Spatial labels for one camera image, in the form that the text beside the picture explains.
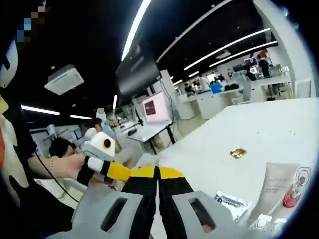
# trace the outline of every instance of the small gold object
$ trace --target small gold object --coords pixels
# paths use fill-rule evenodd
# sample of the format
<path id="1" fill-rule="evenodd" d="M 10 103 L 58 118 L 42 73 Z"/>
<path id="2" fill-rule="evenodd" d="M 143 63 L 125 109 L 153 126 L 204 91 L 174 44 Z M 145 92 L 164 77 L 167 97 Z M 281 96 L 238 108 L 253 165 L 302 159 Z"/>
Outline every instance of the small gold object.
<path id="1" fill-rule="evenodd" d="M 242 156 L 244 156 L 247 153 L 247 151 L 242 149 L 242 148 L 235 148 L 234 150 L 230 151 L 229 153 L 234 158 L 239 159 Z"/>

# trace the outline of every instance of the white pillar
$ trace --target white pillar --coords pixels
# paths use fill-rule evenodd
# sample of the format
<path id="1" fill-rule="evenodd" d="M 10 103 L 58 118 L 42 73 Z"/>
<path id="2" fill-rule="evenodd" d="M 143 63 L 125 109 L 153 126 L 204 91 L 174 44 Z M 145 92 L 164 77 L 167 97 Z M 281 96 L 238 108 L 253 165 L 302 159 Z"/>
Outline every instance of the white pillar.
<path id="1" fill-rule="evenodd" d="M 315 97 L 316 91 L 318 92 L 317 72 L 311 64 L 311 57 L 298 32 L 270 0 L 254 0 L 253 3 L 265 27 L 270 27 L 278 40 L 289 67 L 293 87 L 297 81 L 311 78 L 311 96 Z"/>

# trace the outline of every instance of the floor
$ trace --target floor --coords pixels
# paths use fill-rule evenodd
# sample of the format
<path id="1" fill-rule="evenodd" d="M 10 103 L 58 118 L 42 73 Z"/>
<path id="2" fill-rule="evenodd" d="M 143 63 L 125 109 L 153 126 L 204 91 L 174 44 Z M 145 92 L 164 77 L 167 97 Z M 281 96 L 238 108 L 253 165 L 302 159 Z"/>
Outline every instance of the floor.
<path id="1" fill-rule="evenodd" d="M 176 138 L 176 141 L 181 140 L 183 137 L 187 136 L 194 130 L 196 130 L 198 127 L 203 125 L 206 122 L 201 115 L 196 115 L 190 120 L 180 120 L 178 123 L 175 123 L 172 131 Z M 159 138 L 156 138 L 154 141 L 156 145 L 157 152 L 161 152 L 164 149 L 166 149 L 170 144 L 169 142 L 161 142 Z M 144 144 L 144 150 L 146 153 L 153 154 L 150 146 L 148 143 Z M 79 201 L 83 195 L 83 193 L 79 192 L 78 190 L 74 189 L 73 187 L 70 187 L 67 189 L 68 193 L 74 197 L 77 201 Z M 66 193 L 62 196 L 62 198 L 59 199 L 62 203 L 65 203 L 66 205 L 76 208 L 77 202 L 74 201 L 72 198 L 70 198 Z"/>

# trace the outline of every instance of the fluorescent light strip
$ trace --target fluorescent light strip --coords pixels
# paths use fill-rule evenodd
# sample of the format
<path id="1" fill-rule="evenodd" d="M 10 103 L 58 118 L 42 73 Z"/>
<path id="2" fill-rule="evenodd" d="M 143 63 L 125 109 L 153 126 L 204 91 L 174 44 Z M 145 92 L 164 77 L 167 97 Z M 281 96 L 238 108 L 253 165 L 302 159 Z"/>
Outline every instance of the fluorescent light strip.
<path id="1" fill-rule="evenodd" d="M 243 40 L 245 40 L 245 39 L 247 39 L 247 38 L 250 38 L 250 37 L 252 37 L 252 36 L 256 36 L 256 35 L 258 35 L 258 34 L 260 34 L 260 33 L 266 32 L 266 31 L 270 31 L 270 28 L 266 28 L 266 29 L 264 29 L 264 30 L 257 31 L 257 32 L 255 32 L 255 33 L 252 33 L 252 34 L 248 35 L 248 36 L 244 36 L 244 37 L 242 37 L 242 38 L 240 38 L 240 39 L 238 39 L 238 40 L 236 40 L 236 41 L 233 41 L 233 42 L 231 42 L 231 43 L 229 43 L 229 44 L 223 46 L 222 48 L 219 48 L 219 49 L 217 49 L 216 51 L 213 51 L 212 53 L 209 53 L 207 56 L 204 56 L 204 57 L 200 58 L 198 61 L 195 61 L 194 63 L 192 63 L 192 64 L 190 64 L 189 66 L 185 67 L 184 70 L 185 70 L 185 71 L 188 70 L 189 68 L 191 68 L 191 67 L 193 67 L 194 65 L 198 64 L 199 62 L 201 62 L 201 61 L 207 59 L 208 57 L 210 57 L 210 56 L 216 54 L 217 52 L 220 52 L 220 51 L 226 49 L 227 47 L 230 47 L 230 46 L 232 46 L 232 45 L 234 45 L 234 44 L 236 44 L 236 43 L 238 43 L 238 42 L 240 42 L 240 41 L 243 41 Z"/>
<path id="2" fill-rule="evenodd" d="M 118 100 L 118 96 L 114 95 L 114 99 L 113 99 L 113 109 L 115 110 L 116 107 L 116 101 Z"/>
<path id="3" fill-rule="evenodd" d="M 84 120 L 91 120 L 91 117 L 86 116 L 77 116 L 77 115 L 70 115 L 71 118 L 77 118 L 77 119 L 84 119 Z"/>
<path id="4" fill-rule="evenodd" d="M 176 85 L 178 85 L 181 82 L 183 82 L 183 80 L 176 81 L 173 85 L 176 86 Z"/>
<path id="5" fill-rule="evenodd" d="M 189 77 L 192 77 L 194 75 L 197 75 L 199 73 L 199 71 L 194 72 L 193 74 L 189 75 Z"/>
<path id="6" fill-rule="evenodd" d="M 46 113 L 46 114 L 51 114 L 51 115 L 56 115 L 56 116 L 58 116 L 60 114 L 60 112 L 58 112 L 58 111 L 50 111 L 50 110 L 45 110 L 45 109 L 31 107 L 31 106 L 21 105 L 21 107 L 22 107 L 22 109 L 28 110 L 28 111 L 36 111 L 36 112 L 41 112 L 41 113 Z"/>
<path id="7" fill-rule="evenodd" d="M 129 32 L 129 36 L 126 39 L 126 43 L 125 43 L 123 54 L 122 54 L 122 60 L 124 60 L 127 53 L 129 52 L 129 49 L 130 49 L 131 44 L 133 42 L 135 33 L 140 25 L 140 22 L 143 18 L 145 11 L 148 8 L 148 6 L 150 5 L 150 3 L 151 3 L 151 0 L 143 0 L 142 4 L 140 6 L 140 9 L 138 10 L 138 13 L 135 16 L 135 19 L 133 21 L 133 24 L 132 24 L 130 32 Z"/>
<path id="8" fill-rule="evenodd" d="M 225 59 L 222 59 L 221 61 L 217 61 L 217 62 L 211 64 L 209 67 L 216 66 L 216 65 L 218 65 L 219 63 L 222 63 L 222 62 L 224 62 L 224 61 L 227 61 L 227 60 L 229 60 L 229 59 L 232 59 L 232 58 L 234 58 L 234 57 L 236 57 L 236 56 L 239 56 L 239 55 L 241 55 L 241 54 L 244 54 L 244 53 L 247 53 L 247 52 L 256 50 L 256 49 L 258 49 L 258 48 L 260 48 L 260 47 L 264 47 L 264 46 L 268 46 L 268 45 L 271 45 L 271 44 L 275 44 L 275 43 L 277 43 L 277 41 L 272 41 L 272 42 L 269 42 L 269 43 L 266 43 L 266 44 L 263 44 L 263 45 L 260 45 L 260 46 L 255 46 L 255 47 L 250 48 L 250 49 L 248 49 L 248 50 L 239 52 L 239 53 L 237 53 L 237 54 L 235 54 L 235 55 L 233 55 L 233 56 L 230 56 L 230 57 L 227 57 L 227 58 L 225 58 Z"/>

